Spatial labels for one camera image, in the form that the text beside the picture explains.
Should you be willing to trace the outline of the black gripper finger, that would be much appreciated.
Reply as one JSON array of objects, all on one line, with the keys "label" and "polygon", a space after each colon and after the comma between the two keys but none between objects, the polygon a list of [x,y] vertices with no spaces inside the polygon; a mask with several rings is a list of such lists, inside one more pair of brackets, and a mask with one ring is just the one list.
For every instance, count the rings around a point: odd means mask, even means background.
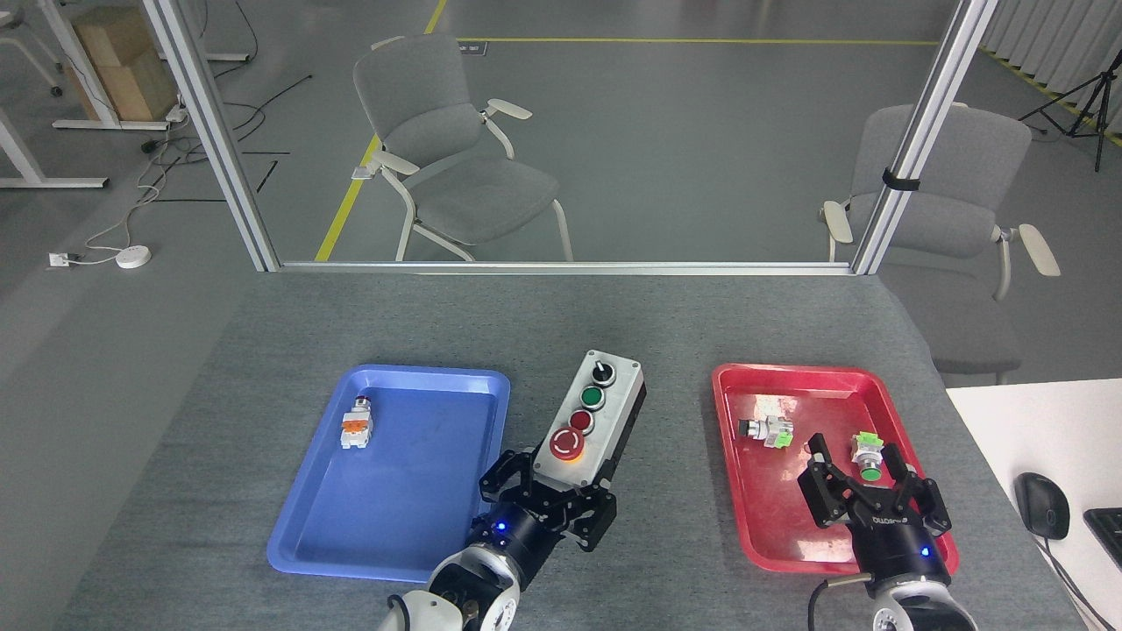
[{"label": "black gripper finger", "polygon": [[502,502],[524,507],[539,520],[550,520],[550,510],[545,506],[550,487],[537,478],[534,468],[537,455],[539,449],[508,449],[485,472],[479,481],[479,491],[489,510],[479,515],[480,520],[485,519],[484,515],[493,518]]},{"label": "black gripper finger", "polygon": [[844,520],[857,502],[867,502],[866,492],[849,475],[834,464],[824,435],[812,435],[808,441],[811,458],[797,482],[813,522],[828,528]]},{"label": "black gripper finger", "polygon": [[586,552],[600,543],[616,513],[616,495],[608,479],[563,492],[550,491],[548,496],[549,530],[574,538]]},{"label": "black gripper finger", "polygon": [[942,536],[951,528],[951,520],[942,503],[941,491],[934,479],[920,476],[903,459],[896,443],[883,448],[883,463],[892,477],[894,499],[891,506],[901,515],[909,510],[921,520],[929,534]]}]

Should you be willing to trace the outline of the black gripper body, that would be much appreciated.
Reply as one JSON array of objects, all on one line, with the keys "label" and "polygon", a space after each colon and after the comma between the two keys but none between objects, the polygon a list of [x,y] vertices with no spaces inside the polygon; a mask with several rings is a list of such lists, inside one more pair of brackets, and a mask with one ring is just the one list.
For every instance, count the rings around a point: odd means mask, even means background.
[{"label": "black gripper body", "polygon": [[866,585],[870,594],[923,578],[942,585],[951,583],[934,536],[913,518],[908,521],[876,518],[870,525],[850,521],[847,528],[859,571],[872,576]]},{"label": "black gripper body", "polygon": [[554,506],[537,514],[511,500],[502,500],[472,521],[470,546],[484,546],[509,556],[518,571],[540,571],[549,555],[564,538],[568,507]]}]

